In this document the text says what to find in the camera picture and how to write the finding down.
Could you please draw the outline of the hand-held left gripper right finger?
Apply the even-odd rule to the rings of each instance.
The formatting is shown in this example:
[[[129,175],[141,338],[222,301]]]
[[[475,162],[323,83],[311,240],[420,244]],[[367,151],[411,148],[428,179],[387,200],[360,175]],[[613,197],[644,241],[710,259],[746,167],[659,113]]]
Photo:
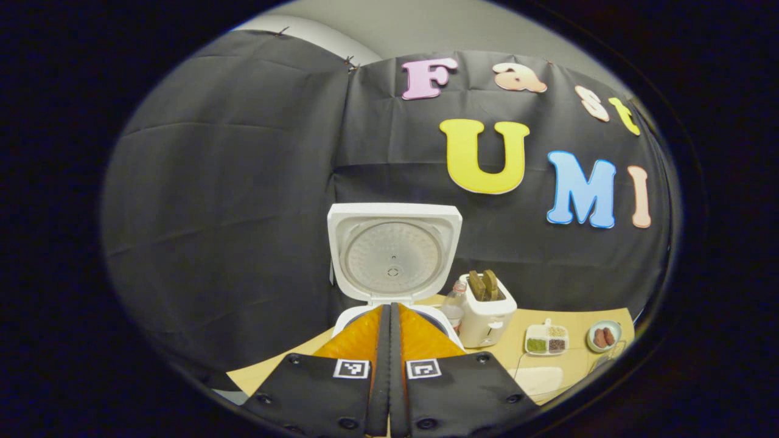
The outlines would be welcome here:
[[[392,438],[495,438],[539,413],[493,354],[467,354],[405,305],[389,311]]]

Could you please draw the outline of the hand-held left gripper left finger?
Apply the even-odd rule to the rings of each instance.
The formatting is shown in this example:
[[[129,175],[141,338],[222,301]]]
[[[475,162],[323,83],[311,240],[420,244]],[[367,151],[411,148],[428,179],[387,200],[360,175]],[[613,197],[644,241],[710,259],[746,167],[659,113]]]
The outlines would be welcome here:
[[[243,407],[297,438],[387,431],[391,308],[381,305],[311,355],[284,356]]]

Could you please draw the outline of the white rice cooker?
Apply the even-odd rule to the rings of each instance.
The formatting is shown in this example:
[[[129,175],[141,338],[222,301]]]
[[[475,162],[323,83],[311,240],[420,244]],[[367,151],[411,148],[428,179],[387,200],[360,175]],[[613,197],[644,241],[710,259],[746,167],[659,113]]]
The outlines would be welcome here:
[[[462,226],[454,206],[428,203],[334,203],[327,214],[331,281],[359,306],[340,313],[332,335],[376,306],[416,311],[456,346],[444,313],[422,305],[449,284]]]

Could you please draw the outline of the clear box of rice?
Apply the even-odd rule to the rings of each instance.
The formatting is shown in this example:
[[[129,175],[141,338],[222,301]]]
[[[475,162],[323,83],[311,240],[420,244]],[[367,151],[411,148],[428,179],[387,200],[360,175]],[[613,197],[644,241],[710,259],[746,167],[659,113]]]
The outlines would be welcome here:
[[[515,382],[537,404],[545,403],[561,394],[564,377],[561,367],[526,367],[511,372]]]

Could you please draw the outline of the clear plastic bottle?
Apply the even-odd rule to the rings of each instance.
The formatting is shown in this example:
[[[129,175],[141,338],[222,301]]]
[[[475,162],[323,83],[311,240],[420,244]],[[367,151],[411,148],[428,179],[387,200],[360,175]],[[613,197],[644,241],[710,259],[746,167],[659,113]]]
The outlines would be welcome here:
[[[455,333],[459,335],[459,328],[464,319],[464,303],[467,302],[467,283],[457,280],[450,293],[445,297],[440,306],[440,311],[446,316]]]

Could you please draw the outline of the white toaster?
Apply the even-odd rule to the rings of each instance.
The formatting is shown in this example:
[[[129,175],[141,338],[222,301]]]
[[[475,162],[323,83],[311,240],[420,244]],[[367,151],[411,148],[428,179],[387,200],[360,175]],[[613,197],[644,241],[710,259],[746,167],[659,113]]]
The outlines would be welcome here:
[[[478,301],[471,290],[469,277],[470,274],[459,277],[466,283],[464,297],[459,300],[459,307],[464,311],[459,325],[460,343],[468,349],[494,346],[508,328],[517,303],[498,278],[494,281],[498,299]]]

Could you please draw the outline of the white divided grain dish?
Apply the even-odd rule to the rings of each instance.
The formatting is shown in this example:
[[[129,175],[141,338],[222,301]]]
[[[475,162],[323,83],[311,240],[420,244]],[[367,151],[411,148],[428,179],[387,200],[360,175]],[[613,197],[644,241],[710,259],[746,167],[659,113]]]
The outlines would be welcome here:
[[[557,356],[570,347],[568,329],[553,324],[547,318],[543,324],[531,324],[526,328],[524,352],[532,356]]]

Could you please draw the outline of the pale green plate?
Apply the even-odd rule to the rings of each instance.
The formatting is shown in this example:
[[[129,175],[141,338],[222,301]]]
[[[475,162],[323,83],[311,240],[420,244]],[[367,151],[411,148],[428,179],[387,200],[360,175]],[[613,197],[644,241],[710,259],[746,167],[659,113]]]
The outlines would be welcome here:
[[[613,344],[610,347],[606,347],[606,349],[604,349],[604,350],[600,350],[600,349],[597,349],[593,345],[593,342],[592,342],[593,341],[593,335],[595,334],[595,330],[596,329],[603,329],[604,327],[609,327],[611,329],[611,331],[612,331],[612,333],[613,333],[613,335],[615,337],[615,344]],[[593,326],[591,326],[590,329],[588,330],[587,336],[586,336],[586,341],[587,341],[588,347],[590,347],[590,350],[592,350],[595,353],[600,354],[600,353],[604,353],[606,351],[609,351],[609,350],[613,349],[613,347],[616,346],[618,341],[621,341],[621,325],[618,322],[616,322],[616,321],[598,321],[595,324],[593,324]]]

